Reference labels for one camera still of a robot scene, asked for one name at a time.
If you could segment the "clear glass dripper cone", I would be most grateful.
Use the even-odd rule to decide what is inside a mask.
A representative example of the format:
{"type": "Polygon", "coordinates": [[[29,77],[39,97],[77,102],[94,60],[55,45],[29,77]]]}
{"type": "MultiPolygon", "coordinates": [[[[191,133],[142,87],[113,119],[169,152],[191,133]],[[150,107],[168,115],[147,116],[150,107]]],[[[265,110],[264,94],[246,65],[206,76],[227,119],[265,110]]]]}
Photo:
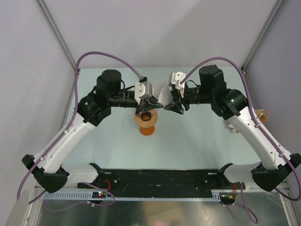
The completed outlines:
{"type": "Polygon", "coordinates": [[[157,109],[138,110],[137,108],[134,108],[133,113],[137,119],[143,122],[149,122],[150,120],[155,118],[155,115],[157,114],[157,109]]]}

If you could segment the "white paper coffee filter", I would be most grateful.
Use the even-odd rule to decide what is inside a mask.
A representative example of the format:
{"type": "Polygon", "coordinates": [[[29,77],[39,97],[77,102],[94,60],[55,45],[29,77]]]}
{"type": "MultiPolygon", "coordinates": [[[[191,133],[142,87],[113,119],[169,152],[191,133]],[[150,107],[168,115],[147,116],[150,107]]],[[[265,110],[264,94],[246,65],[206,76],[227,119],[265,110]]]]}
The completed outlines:
{"type": "Polygon", "coordinates": [[[152,95],[158,100],[160,104],[166,106],[172,103],[172,94],[170,87],[167,83],[161,82],[156,85],[153,85],[152,95]]]}

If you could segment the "orange glass carafe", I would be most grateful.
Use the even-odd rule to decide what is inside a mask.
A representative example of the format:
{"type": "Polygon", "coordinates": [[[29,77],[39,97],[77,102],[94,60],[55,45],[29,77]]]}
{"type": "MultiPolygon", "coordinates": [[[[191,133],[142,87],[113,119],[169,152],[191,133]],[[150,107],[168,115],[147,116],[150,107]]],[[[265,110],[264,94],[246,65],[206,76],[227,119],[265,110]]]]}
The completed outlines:
{"type": "Polygon", "coordinates": [[[139,127],[139,131],[144,136],[150,136],[155,132],[155,126],[151,126],[148,128],[139,127]]]}

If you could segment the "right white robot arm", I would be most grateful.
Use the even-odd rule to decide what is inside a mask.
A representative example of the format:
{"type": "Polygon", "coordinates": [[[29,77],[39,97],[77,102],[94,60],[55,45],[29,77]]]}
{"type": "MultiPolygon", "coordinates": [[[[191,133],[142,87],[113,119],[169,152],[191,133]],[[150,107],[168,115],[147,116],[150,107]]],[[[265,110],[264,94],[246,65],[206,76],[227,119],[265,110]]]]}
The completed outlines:
{"type": "Polygon", "coordinates": [[[259,121],[247,98],[237,89],[227,88],[223,71],[216,65],[199,70],[200,84],[188,87],[182,72],[171,73],[169,86],[172,102],[165,110],[183,114],[191,104],[210,104],[213,112],[228,121],[254,149],[260,162],[236,165],[229,163],[219,171],[217,183],[227,189],[236,182],[255,183],[271,192],[301,163],[300,154],[291,154],[269,133],[259,121]]]}

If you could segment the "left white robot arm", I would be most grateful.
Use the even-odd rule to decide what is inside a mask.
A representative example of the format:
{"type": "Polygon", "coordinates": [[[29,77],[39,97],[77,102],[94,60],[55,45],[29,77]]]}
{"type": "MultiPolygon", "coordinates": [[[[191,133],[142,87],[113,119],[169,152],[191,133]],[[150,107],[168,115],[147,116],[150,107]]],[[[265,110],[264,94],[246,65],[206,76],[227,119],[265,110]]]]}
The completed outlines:
{"type": "Polygon", "coordinates": [[[102,169],[95,163],[67,167],[62,163],[75,145],[102,120],[111,114],[112,107],[135,108],[135,113],[162,108],[158,95],[146,78],[126,88],[121,73],[108,69],[97,77],[96,86],[83,97],[71,121],[57,134],[45,153],[26,155],[22,162],[48,193],[55,193],[66,184],[89,183],[94,188],[104,184],[102,169]]]}

